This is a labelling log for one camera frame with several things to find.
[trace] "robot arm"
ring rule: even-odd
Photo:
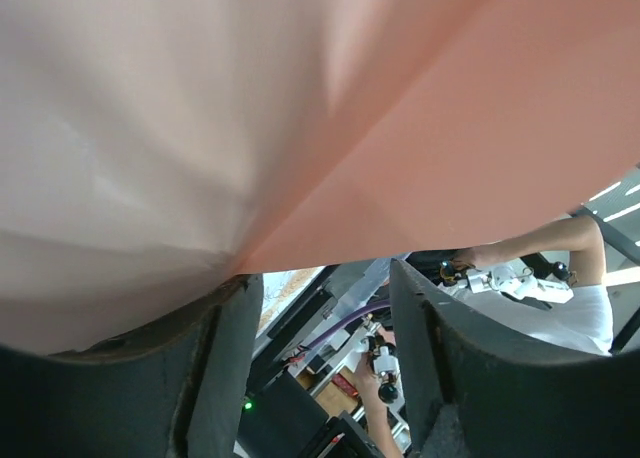
[[[517,300],[530,297],[549,303],[566,303],[573,298],[573,290],[566,281],[570,274],[566,266],[559,263],[555,265],[554,275],[564,278],[564,281],[541,280],[533,276],[533,273],[518,275],[509,265],[499,265],[490,271],[469,268],[453,275],[447,275],[445,272],[443,277],[448,279],[450,285],[453,282],[454,286],[468,288],[472,293],[493,290],[507,293]]]
[[[395,402],[400,396],[400,364],[395,345],[385,342],[379,335],[368,336],[354,351],[369,353],[369,365],[380,381],[378,397],[386,404]]]

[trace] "white robotic hand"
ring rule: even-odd
[[[371,369],[380,383],[380,399],[386,404],[396,401],[400,396],[400,363],[395,355],[395,345],[385,342],[381,336],[369,335],[354,348],[354,351],[370,354]]]
[[[466,279],[457,282],[459,287],[468,287],[473,293],[499,291],[517,300],[525,297],[549,303],[566,303],[573,298],[573,290],[562,281],[539,280],[533,272],[518,275],[509,265],[499,265],[490,271],[469,269]]]

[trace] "black metal frame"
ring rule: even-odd
[[[384,458],[371,438],[346,411],[343,411],[339,417],[334,416],[329,419],[298,457],[315,458],[320,456],[339,435],[343,435],[340,438],[339,446],[348,446],[357,453],[358,458]],[[344,451],[331,450],[323,456],[342,457],[345,456],[343,453]]]
[[[634,456],[640,350],[613,358],[532,339],[391,268],[414,453]]]
[[[640,330],[640,308],[638,308],[629,321],[622,327],[613,339],[611,344],[611,353],[620,353],[622,349],[631,341],[633,335]]]
[[[256,394],[252,405],[242,413],[237,439],[253,458],[298,456],[329,419],[290,373]]]
[[[590,210],[580,207],[571,213],[572,216],[590,216],[600,227],[600,232],[604,241],[612,248],[616,249],[629,261],[640,266],[640,248],[633,241],[627,238],[622,232],[606,223],[598,215],[594,215]]]
[[[542,253],[521,256],[520,259],[533,270],[533,276],[539,280],[544,280],[551,274],[551,263]]]
[[[6,456],[229,456],[260,319],[262,276],[80,353],[0,347]]]
[[[302,343],[336,306],[338,300],[324,286],[337,268],[320,272],[267,332],[272,341],[251,364],[247,396],[261,393],[285,371],[284,355]]]

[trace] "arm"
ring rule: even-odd
[[[463,250],[456,261],[479,268],[541,251],[569,251],[569,269],[578,286],[602,284],[606,272],[604,241],[598,224],[588,216],[558,220],[515,238]]]
[[[367,417],[369,436],[386,458],[402,458],[387,421],[387,405],[378,398],[378,382],[369,369],[366,353],[362,355],[354,376],[354,385]]]

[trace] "ceiling light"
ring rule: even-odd
[[[640,185],[636,185],[633,188],[629,188],[624,195],[629,196],[631,193],[635,193],[638,190],[640,190]]]
[[[612,271],[604,275],[605,286],[626,285],[640,281],[640,266],[627,268],[626,270]]]
[[[593,201],[597,198],[600,198],[602,195],[606,195],[607,193],[609,193],[611,190],[615,190],[617,187],[620,186],[620,183],[622,183],[621,181],[619,181],[618,183],[614,183],[613,185],[611,185],[609,188],[605,188],[604,190],[602,190],[600,193],[598,193],[595,196],[592,196],[591,198],[589,198],[589,201]]]
[[[636,211],[636,210],[639,210],[639,209],[640,209],[640,203],[636,203],[635,205],[630,206],[629,208],[625,208],[624,210],[620,210],[619,212],[614,213],[613,215],[607,216],[604,219],[604,221],[615,220],[616,218],[620,218],[621,216],[628,215],[632,211]]]

